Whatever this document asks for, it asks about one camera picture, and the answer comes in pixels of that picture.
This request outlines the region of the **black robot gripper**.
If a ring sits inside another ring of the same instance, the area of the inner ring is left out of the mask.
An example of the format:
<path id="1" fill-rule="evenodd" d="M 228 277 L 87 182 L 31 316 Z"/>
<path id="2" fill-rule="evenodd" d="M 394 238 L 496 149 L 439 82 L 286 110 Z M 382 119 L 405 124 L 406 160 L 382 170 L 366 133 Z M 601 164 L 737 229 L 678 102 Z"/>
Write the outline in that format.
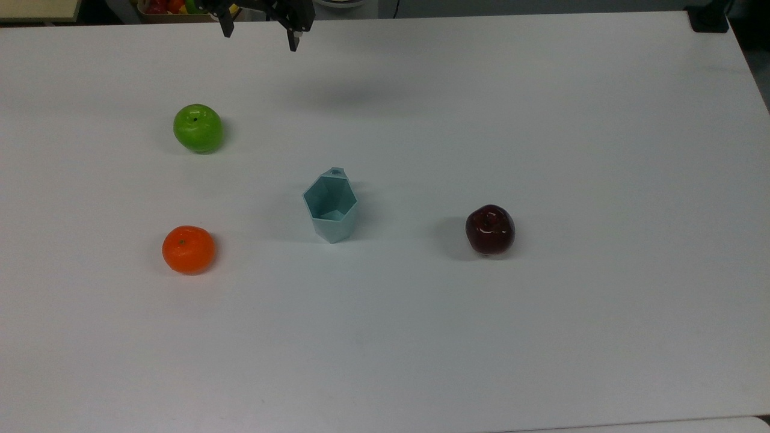
<path id="1" fill-rule="evenodd" d="M 315 8 L 311 1 L 196 1 L 196 11 L 213 16 L 220 23 L 223 36 L 230 38 L 234 30 L 234 18 L 229 9 L 239 8 L 264 12 L 271 21 L 287 30 L 291 52 L 296 52 L 301 32 L 308 32 L 315 21 Z"/>

